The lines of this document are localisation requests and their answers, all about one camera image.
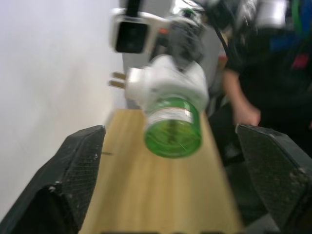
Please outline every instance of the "wooden surface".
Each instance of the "wooden surface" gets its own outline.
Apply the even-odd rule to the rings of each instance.
[[[146,149],[140,110],[116,111],[80,234],[239,231],[240,219],[204,116],[201,122],[201,149],[188,158],[165,159]]]

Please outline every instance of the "black shirt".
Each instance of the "black shirt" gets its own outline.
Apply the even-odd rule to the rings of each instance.
[[[312,82],[311,55],[312,43],[302,43],[254,65],[237,66],[228,61],[226,68],[240,74],[243,93],[260,110],[287,108],[307,102]]]

